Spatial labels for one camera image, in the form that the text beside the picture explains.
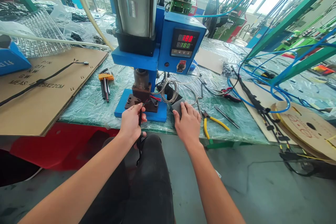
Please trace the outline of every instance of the foot pedal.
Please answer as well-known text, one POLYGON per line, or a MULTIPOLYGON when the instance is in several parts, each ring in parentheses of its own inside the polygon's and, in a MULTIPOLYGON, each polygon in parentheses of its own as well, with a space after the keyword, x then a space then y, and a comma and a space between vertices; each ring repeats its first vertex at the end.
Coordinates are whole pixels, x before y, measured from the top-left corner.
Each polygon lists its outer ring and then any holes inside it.
POLYGON ((170 107, 171 112, 173 112, 173 110, 176 110, 178 112, 178 114, 180 115, 180 119, 182 117, 181 102, 185 102, 185 100, 184 99, 178 100, 174 102, 174 104, 170 107))

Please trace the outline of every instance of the wooden spool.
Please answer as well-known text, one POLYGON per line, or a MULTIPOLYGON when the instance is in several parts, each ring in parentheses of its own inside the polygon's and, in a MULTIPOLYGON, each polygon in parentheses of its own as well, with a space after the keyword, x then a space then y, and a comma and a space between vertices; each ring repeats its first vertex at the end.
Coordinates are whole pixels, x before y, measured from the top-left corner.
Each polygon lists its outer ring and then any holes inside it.
MULTIPOLYGON (((276 110, 275 104, 273 104, 271 106, 271 110, 273 110, 273 111, 276 110)), ((273 118, 275 120, 277 120, 277 119, 281 120, 281 118, 279 117, 279 114, 272 113, 272 116, 273 116, 273 118)), ((281 128, 281 130, 282 130, 283 133, 285 133, 290 139, 292 139, 297 145, 299 145, 306 152, 308 152, 309 154, 313 155, 314 157, 316 157, 318 159, 323 159, 326 163, 329 163, 329 164, 332 164, 332 165, 336 165, 335 161, 331 160, 326 155, 318 152, 317 150, 315 150, 314 148, 312 148, 311 146, 309 146, 308 144, 306 144, 305 142, 303 142, 301 139, 297 138, 294 134, 292 134, 286 128, 286 126, 282 122, 279 122, 278 126, 281 128)))
MULTIPOLYGON (((283 126, 299 142, 303 142, 313 150, 336 161, 336 128, 319 115, 306 107, 291 103, 291 108, 284 113, 277 114, 283 126)), ((283 110, 287 102, 276 103, 275 110, 283 110)))

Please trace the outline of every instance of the concrete floor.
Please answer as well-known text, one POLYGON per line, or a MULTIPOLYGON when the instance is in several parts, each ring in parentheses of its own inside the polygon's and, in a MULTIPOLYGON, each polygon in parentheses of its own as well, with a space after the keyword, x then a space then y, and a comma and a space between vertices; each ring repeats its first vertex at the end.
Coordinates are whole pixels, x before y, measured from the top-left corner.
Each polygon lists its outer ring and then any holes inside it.
MULTIPOLYGON (((191 161, 177 136, 160 135, 173 189, 176 223, 206 223, 191 161)), ((137 151, 126 156, 134 164, 137 151)), ((336 182, 288 171, 276 146, 207 151, 247 223, 333 223, 336 182)), ((0 224, 17 223, 74 172, 43 170, 30 181, 0 188, 0 224)))

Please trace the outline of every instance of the red-handled pliers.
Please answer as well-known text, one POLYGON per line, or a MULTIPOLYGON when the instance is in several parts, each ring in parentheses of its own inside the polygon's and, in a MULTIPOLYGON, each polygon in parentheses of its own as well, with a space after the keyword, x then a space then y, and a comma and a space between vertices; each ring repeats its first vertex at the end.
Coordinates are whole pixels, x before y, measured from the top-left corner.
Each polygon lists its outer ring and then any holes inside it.
POLYGON ((215 91, 217 92, 220 92, 222 93, 221 96, 223 96, 224 98, 226 99, 230 99, 231 101, 233 102, 242 102, 240 99, 236 98, 236 97, 233 97, 232 95, 228 94, 228 92, 232 89, 232 87, 228 87, 227 89, 221 89, 221 90, 216 90, 214 89, 215 91))

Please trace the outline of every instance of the forearm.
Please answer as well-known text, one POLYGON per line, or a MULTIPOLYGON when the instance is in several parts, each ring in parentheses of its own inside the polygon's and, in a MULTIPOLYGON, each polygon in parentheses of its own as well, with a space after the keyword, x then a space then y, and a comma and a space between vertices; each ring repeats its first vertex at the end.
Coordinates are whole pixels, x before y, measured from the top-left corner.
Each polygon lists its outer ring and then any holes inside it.
POLYGON ((231 196, 213 168, 203 146, 186 146, 195 170, 208 224, 245 223, 231 196))
POLYGON ((19 224, 79 223, 132 141, 116 136, 80 170, 37 204, 19 224))

